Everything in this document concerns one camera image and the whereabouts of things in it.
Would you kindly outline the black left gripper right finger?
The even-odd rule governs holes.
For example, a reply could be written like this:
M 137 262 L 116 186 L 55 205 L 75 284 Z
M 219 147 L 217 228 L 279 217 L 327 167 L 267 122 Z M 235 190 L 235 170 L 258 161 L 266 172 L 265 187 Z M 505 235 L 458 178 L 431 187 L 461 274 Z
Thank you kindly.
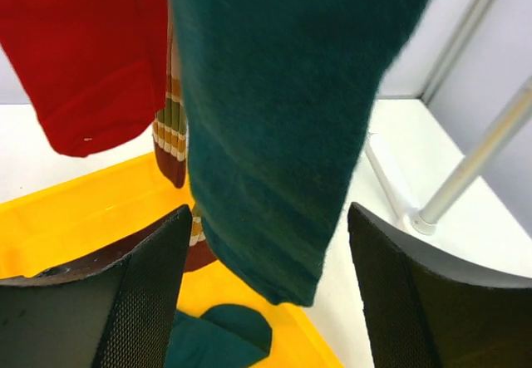
M 529 367 L 531 281 L 470 263 L 358 203 L 347 216 L 376 367 Z

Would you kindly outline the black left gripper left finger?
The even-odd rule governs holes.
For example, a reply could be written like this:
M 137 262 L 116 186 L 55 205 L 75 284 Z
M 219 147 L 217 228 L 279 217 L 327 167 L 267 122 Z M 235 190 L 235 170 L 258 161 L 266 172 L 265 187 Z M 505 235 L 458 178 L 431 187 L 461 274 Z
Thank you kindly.
M 182 205 L 34 277 L 1 281 L 3 367 L 162 367 L 190 240 Z

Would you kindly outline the dark teal sock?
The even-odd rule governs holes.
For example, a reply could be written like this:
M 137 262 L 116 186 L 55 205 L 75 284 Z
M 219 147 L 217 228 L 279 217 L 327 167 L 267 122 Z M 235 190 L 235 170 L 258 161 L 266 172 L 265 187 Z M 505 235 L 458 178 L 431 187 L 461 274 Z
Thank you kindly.
M 176 311 L 166 368 L 250 367 L 271 351 L 273 330 L 254 309 L 220 304 L 199 317 Z
M 309 307 L 379 84 L 429 0 L 172 0 L 190 186 L 214 255 Z

